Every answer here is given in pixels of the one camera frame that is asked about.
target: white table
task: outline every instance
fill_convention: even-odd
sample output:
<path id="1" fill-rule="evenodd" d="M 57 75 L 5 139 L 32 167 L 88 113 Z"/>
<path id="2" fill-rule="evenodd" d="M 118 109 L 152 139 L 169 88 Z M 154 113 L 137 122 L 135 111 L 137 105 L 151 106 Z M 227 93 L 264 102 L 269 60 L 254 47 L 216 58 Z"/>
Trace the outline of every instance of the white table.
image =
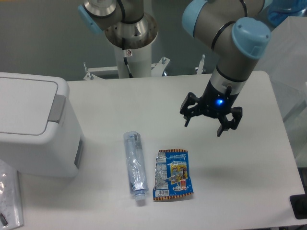
<path id="1" fill-rule="evenodd" d="M 204 116 L 184 127 L 188 92 L 201 96 L 209 75 L 69 82 L 86 137 L 73 179 L 21 176 L 23 230 L 238 230 L 307 224 L 289 196 L 304 192 L 269 77 L 253 72 L 235 106 L 237 130 L 216 136 Z M 129 194 L 123 134 L 142 136 L 150 191 L 138 207 Z M 194 194 L 154 202 L 159 149 L 189 151 Z"/>

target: plastic bottle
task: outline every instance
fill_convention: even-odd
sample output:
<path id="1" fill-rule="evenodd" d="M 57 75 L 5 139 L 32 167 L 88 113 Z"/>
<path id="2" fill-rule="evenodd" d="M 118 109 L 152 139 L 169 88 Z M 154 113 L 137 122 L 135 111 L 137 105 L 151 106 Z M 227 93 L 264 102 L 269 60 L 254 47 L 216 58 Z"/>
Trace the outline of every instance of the plastic bottle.
<path id="1" fill-rule="evenodd" d="M 130 193 L 144 200 L 148 191 L 141 136 L 135 131 L 124 134 Z"/>
<path id="2" fill-rule="evenodd" d="M 307 0 L 273 0 L 268 10 L 268 20 L 273 26 L 278 26 L 288 16 L 304 16 Z"/>

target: snack wrapper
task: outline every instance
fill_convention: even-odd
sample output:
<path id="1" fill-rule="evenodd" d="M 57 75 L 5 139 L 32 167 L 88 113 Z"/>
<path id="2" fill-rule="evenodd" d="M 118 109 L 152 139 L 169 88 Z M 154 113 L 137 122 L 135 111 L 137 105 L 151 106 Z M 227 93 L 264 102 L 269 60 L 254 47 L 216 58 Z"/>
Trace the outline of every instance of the snack wrapper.
<path id="1" fill-rule="evenodd" d="M 168 200 L 193 194 L 188 151 L 159 150 L 154 178 L 154 200 Z"/>

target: gray wall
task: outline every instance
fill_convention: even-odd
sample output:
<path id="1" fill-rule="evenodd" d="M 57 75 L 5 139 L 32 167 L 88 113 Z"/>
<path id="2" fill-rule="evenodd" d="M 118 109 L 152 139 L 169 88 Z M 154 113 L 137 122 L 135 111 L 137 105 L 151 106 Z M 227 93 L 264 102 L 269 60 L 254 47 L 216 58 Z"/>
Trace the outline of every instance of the gray wall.
<path id="1" fill-rule="evenodd" d="M 202 54 L 212 72 L 218 57 L 182 28 L 181 17 L 190 0 L 144 0 L 145 11 L 158 22 L 153 62 L 171 59 L 170 75 L 194 74 Z M 115 66 L 111 45 L 92 34 L 81 21 L 82 0 L 0 1 L 0 72 L 62 77 L 84 77 L 89 68 Z"/>

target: blue led light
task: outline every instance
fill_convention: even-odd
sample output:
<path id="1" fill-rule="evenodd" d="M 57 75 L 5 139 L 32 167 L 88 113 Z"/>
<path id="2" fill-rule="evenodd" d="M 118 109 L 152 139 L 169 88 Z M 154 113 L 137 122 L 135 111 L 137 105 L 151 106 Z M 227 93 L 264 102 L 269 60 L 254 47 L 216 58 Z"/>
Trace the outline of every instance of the blue led light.
<path id="1" fill-rule="evenodd" d="M 217 99 L 215 103 L 217 106 L 221 106 L 224 103 L 224 101 L 222 99 Z"/>

